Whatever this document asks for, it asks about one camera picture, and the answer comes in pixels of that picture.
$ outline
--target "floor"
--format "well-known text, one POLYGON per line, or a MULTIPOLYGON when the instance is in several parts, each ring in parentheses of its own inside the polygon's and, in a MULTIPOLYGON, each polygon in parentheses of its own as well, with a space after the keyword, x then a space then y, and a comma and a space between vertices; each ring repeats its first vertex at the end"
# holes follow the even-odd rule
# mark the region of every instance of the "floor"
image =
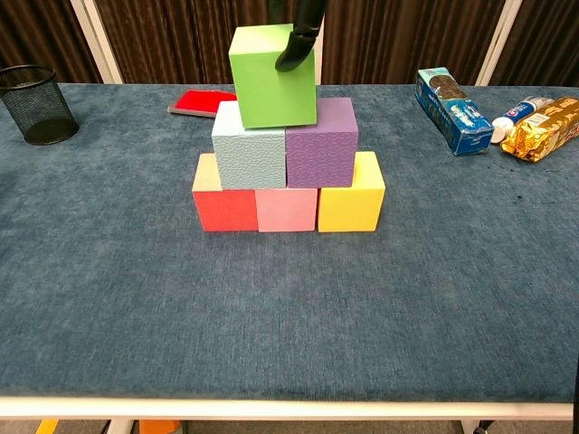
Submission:
MULTIPOLYGON (((0 421, 0 434, 34 434, 38 420, 0 421)), ((100 420, 63 420, 54 434, 100 434, 100 420)), ((489 434, 571 434, 571 422, 499 421, 489 434)), ((463 434, 459 422, 217 422, 187 423, 187 434, 463 434)))

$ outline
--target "purple block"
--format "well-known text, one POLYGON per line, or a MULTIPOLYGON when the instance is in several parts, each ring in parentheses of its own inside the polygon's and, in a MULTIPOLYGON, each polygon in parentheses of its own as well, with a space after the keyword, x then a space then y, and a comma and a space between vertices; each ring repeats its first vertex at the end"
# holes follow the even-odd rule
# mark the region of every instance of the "purple block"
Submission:
POLYGON ((319 98, 316 125, 286 128, 288 187, 350 187, 357 148, 352 99, 319 98))

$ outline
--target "gold foil package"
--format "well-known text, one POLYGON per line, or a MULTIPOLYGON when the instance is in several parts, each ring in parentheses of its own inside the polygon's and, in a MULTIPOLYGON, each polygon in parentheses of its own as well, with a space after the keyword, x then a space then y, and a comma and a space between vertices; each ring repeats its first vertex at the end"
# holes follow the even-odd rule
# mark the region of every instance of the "gold foil package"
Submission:
POLYGON ((579 99, 564 97, 522 118, 500 147, 533 163, 579 136, 579 99))

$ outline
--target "oreo box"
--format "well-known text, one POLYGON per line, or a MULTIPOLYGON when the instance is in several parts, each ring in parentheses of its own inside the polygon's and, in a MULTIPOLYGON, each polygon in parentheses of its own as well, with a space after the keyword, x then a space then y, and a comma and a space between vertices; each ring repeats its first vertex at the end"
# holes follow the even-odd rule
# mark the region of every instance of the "oreo box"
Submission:
POLYGON ((416 99, 454 155, 478 154, 489 147, 493 126, 446 68, 418 70, 416 99))

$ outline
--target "block pyramid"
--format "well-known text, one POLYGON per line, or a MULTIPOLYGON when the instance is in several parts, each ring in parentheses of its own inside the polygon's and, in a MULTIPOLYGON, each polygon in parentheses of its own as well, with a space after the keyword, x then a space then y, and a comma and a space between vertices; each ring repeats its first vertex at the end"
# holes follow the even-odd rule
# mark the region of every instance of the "block pyramid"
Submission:
POLYGON ((277 72, 291 24, 238 27, 237 101, 215 117, 192 194, 204 231, 374 231, 385 196, 374 152, 358 151, 350 98, 317 98, 314 52, 277 72))

